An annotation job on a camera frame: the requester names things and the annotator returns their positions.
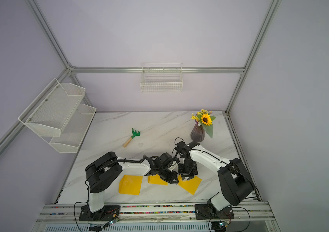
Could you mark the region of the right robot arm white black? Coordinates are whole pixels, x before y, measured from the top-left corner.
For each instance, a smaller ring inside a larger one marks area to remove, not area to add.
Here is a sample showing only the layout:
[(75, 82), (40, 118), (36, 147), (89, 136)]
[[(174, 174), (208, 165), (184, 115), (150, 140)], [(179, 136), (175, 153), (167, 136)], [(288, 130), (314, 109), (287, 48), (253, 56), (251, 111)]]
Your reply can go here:
[(238, 206), (256, 190), (249, 172), (238, 158), (223, 158), (197, 142), (186, 144), (180, 141), (176, 144), (175, 150), (183, 159), (183, 163), (178, 166), (182, 180), (195, 178), (198, 175), (198, 164), (205, 166), (218, 176), (220, 191), (208, 200), (208, 207), (213, 211)]

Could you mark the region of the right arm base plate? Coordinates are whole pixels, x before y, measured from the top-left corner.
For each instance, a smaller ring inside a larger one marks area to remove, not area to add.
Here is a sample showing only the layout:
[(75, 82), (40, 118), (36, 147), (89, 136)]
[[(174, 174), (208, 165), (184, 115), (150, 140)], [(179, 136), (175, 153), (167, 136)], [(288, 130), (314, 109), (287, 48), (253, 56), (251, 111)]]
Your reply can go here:
[(195, 217), (197, 220), (203, 219), (234, 219), (234, 212), (231, 206), (227, 206), (222, 210), (217, 210), (212, 205), (196, 204)]

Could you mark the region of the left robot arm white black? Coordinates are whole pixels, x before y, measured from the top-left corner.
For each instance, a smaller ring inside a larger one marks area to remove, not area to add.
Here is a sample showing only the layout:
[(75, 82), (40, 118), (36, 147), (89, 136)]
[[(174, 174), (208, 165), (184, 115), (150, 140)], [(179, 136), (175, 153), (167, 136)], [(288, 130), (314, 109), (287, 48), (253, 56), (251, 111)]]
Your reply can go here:
[(141, 159), (119, 158), (113, 151), (106, 153), (85, 168), (90, 212), (96, 213), (104, 208), (105, 190), (122, 172), (128, 171), (129, 175), (139, 177), (158, 175), (169, 184), (177, 184), (178, 173), (170, 168), (179, 162), (177, 156), (168, 153), (152, 157), (144, 155)]

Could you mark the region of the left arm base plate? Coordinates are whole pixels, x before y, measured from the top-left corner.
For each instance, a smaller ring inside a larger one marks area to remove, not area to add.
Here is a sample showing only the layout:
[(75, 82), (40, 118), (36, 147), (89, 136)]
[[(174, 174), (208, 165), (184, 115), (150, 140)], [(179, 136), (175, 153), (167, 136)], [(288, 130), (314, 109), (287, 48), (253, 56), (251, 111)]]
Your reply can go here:
[(91, 212), (88, 205), (81, 207), (79, 221), (113, 221), (118, 218), (120, 206), (104, 206), (97, 212)]

